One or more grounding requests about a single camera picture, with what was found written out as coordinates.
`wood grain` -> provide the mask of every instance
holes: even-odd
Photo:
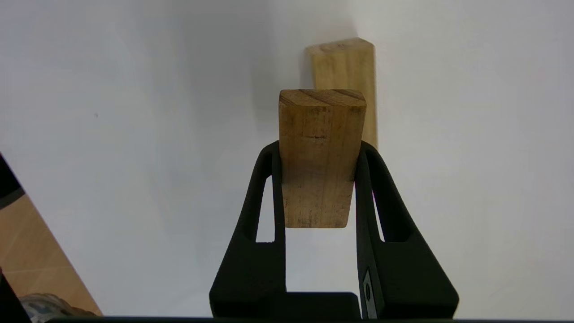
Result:
[[[358,90],[367,101],[362,140],[377,147],[375,46],[360,39],[346,39],[307,48],[316,89]]]
[[[347,225],[365,110],[359,91],[281,91],[279,150],[287,228]]]

